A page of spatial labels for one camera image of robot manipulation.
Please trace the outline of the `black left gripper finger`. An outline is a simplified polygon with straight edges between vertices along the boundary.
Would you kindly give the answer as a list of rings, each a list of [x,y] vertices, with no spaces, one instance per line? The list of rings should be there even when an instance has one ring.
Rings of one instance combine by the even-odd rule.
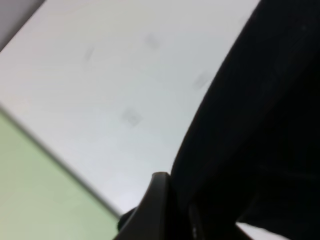
[[[117,240],[191,240],[189,217],[183,214],[170,175],[156,172],[139,205],[122,216]]]

